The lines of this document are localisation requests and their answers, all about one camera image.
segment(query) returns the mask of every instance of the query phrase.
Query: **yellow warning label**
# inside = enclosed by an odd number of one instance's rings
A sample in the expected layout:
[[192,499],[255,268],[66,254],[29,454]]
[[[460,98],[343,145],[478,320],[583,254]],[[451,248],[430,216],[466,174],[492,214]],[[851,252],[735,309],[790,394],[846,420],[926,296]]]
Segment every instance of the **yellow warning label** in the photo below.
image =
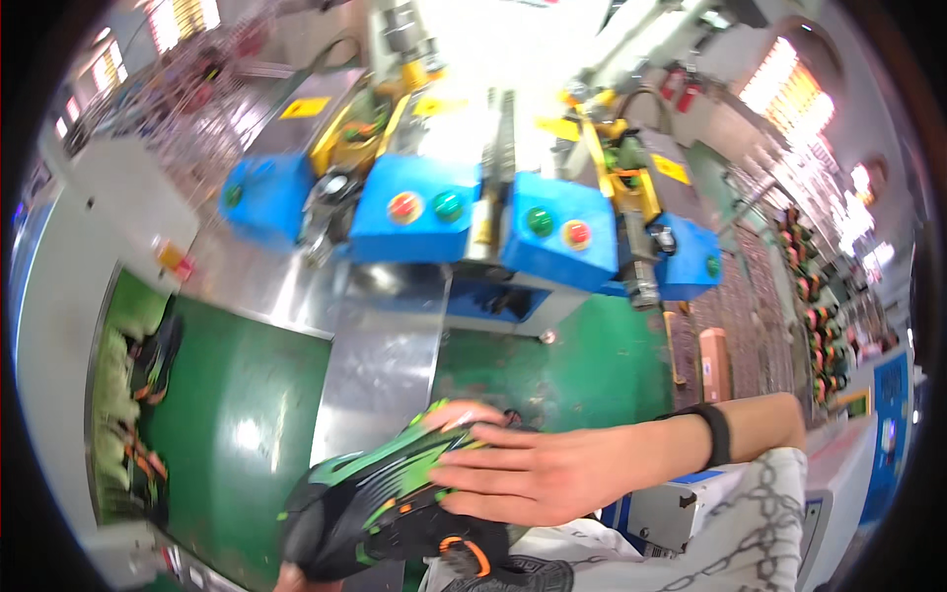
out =
[[322,110],[329,104],[329,97],[307,97],[305,99],[296,99],[290,103],[280,119],[292,119],[294,117],[315,117],[322,113]]
[[418,99],[414,115],[421,117],[442,116],[467,108],[466,99],[439,99],[425,95]]
[[570,142],[579,141],[579,124],[568,119],[536,116],[536,127]]
[[684,185],[690,185],[688,173],[684,170],[684,167],[677,164],[673,160],[668,160],[664,156],[655,154],[653,152],[652,159],[654,160],[654,167],[658,170],[658,172],[666,174],[671,179],[680,181]]

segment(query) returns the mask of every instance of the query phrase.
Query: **cable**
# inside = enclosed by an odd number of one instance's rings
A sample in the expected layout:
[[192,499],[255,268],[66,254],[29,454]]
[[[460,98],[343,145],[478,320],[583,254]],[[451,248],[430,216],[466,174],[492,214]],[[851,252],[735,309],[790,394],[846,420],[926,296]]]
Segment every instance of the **cable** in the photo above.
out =
[[668,113],[668,107],[664,104],[660,93],[658,93],[654,88],[647,84],[642,84],[628,93],[627,95],[621,98],[621,102],[618,104],[618,107],[615,109],[615,117],[624,117],[625,112],[628,111],[628,108],[631,106],[632,101],[635,97],[643,94],[648,94],[654,97],[657,102],[658,110],[658,131],[661,134],[665,135],[674,135],[673,126],[671,125],[670,113]]
[[361,67],[362,66],[362,42],[360,42],[358,38],[352,34],[345,34],[341,37],[338,37],[337,39],[334,39],[333,41],[330,41],[328,44],[326,44],[325,47],[320,49],[319,53],[315,54],[313,61],[309,64],[309,68],[307,69],[311,72],[321,72],[330,67],[336,67],[336,68],[342,67],[341,65],[326,66],[326,61],[329,59],[329,55],[332,53],[332,50],[335,49],[335,46],[339,45],[340,43],[344,41],[351,41],[355,43],[356,49],[355,49],[354,57],[358,61],[356,65]]

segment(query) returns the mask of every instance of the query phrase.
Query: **hose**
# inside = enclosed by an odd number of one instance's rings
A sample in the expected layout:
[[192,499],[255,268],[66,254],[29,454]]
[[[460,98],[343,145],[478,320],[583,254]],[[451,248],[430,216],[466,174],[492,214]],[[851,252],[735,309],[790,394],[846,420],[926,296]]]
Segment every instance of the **hose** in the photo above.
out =
[[631,106],[632,101],[635,97],[639,95],[651,95],[654,97],[655,102],[657,103],[658,110],[658,132],[665,135],[674,135],[673,126],[671,125],[670,113],[668,112],[668,107],[664,104],[661,95],[654,90],[653,87],[642,84],[633,90],[632,92],[624,95],[621,98],[621,102],[618,103],[617,108],[615,109],[615,117],[624,117],[625,112],[628,111],[628,108]]

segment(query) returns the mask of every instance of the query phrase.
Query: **black wristband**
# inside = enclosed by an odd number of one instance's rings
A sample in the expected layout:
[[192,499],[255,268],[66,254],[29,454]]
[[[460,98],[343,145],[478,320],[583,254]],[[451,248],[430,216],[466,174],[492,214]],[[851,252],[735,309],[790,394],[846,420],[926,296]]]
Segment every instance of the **black wristband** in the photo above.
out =
[[700,403],[690,407],[685,407],[680,411],[669,413],[658,417],[658,420],[666,420],[678,415],[699,415],[710,428],[710,459],[701,471],[713,467],[719,467],[722,464],[730,462],[730,425],[726,422],[726,416],[723,411],[712,404]]

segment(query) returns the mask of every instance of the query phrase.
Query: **fire extinguisher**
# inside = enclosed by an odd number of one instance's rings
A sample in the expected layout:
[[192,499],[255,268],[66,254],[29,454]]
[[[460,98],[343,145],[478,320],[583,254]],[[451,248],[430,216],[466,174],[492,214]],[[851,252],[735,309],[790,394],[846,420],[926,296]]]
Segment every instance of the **fire extinguisher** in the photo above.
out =
[[675,62],[674,65],[668,70],[668,75],[664,77],[664,81],[661,83],[661,96],[666,100],[672,100],[674,95],[677,94],[677,91],[681,90],[681,87],[684,86],[684,80],[687,77],[687,72],[684,69],[684,66]]
[[681,97],[675,105],[678,113],[686,113],[690,109],[690,104],[694,102],[694,97],[700,95],[703,90],[704,87],[696,76],[688,76],[688,83],[684,85],[684,92],[681,93]]

